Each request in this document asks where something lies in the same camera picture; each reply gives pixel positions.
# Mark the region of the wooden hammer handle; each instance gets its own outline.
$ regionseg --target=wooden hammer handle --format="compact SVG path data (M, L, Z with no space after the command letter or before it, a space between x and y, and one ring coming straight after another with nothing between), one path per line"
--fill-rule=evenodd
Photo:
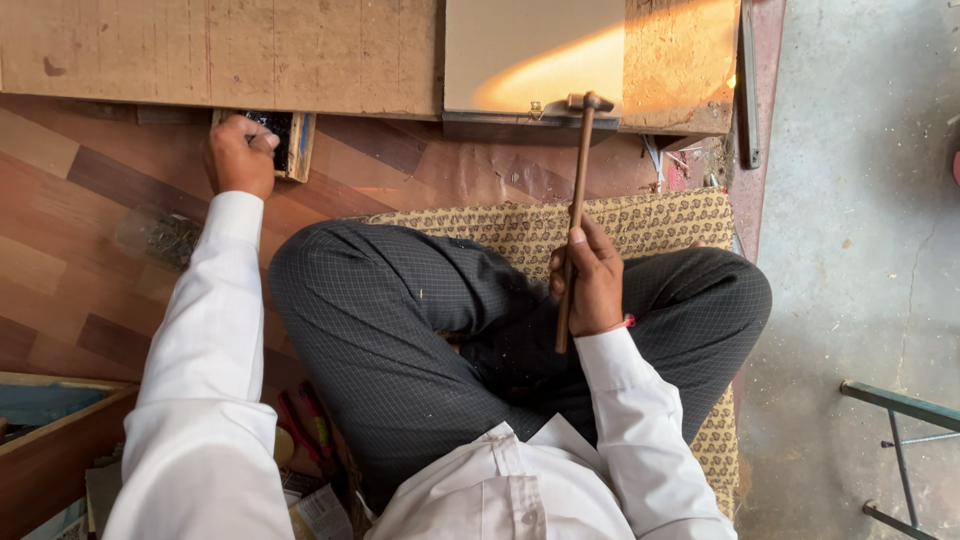
M590 152L590 136L593 132L593 107L584 107L583 125L580 127L580 153L577 156L577 180L573 185L573 203L570 205L570 229L580 227L580 218L584 214L584 192L587 190L587 157ZM566 233L569 246L570 232ZM567 251L564 259L564 296L560 300L560 316L557 317L557 342L554 350L566 353L566 340L569 334L570 308L573 305L573 258Z

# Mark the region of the beige patterned mat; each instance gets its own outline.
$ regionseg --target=beige patterned mat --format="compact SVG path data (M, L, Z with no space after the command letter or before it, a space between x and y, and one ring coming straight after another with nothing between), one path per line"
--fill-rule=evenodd
M566 241L567 203L426 209L355 218L401 225L436 236L474 240L494 249L527 276L543 280L547 261ZM705 187L654 195L586 201L584 208L613 238L624 258L669 253L696 240L729 250L733 229L727 195ZM733 519L737 469L733 393L728 387L707 417L690 450L700 460L717 505Z

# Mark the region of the hammer head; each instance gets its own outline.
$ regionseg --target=hammer head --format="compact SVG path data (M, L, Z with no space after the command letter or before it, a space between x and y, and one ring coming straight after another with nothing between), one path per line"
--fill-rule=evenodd
M566 108L568 110L583 110L587 107L601 112L610 112L613 110L613 102L596 95L593 90L586 94L566 96Z

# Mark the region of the knee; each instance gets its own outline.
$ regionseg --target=knee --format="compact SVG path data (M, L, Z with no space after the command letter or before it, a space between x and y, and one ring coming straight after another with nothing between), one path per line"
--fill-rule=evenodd
M773 305L770 282L763 271L747 259L727 250L708 251L708 264L716 279L725 285L727 302L745 315L745 319L765 325Z
M355 240L361 223L327 220L300 229L280 246L270 260L268 272L271 291L301 289L310 277L326 275L342 256L360 255Z

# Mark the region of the shirt sleeve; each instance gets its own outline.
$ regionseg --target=shirt sleeve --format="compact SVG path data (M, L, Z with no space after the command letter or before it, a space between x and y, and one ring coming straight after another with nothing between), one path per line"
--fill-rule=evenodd
M262 218L249 193L210 202L124 421L124 486L107 540L293 538L273 460L276 413L258 402Z
M643 540L735 539L681 432L677 387L625 328L575 339L597 423L597 451L634 535Z

